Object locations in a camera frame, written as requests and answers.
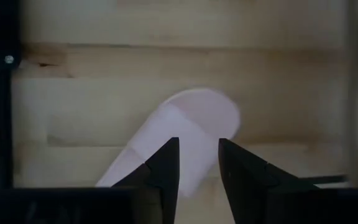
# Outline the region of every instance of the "metal bolt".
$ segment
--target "metal bolt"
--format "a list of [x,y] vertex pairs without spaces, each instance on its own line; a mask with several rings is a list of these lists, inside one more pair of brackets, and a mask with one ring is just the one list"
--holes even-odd
[[11,64],[13,61],[15,61],[15,58],[12,55],[5,56],[5,63]]

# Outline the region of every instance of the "wooden surface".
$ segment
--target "wooden surface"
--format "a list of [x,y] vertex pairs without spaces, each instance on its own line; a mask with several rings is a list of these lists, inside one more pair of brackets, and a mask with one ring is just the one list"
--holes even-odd
[[[93,186],[170,95],[240,107],[234,141],[300,177],[342,174],[345,0],[23,1],[12,82],[16,185]],[[218,167],[177,223],[233,223]]]

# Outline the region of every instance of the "screw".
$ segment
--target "screw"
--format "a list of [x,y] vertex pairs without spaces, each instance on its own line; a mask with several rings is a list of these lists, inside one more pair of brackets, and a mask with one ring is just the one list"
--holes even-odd
[[5,63],[11,64],[15,61],[15,58],[12,55],[5,56]]

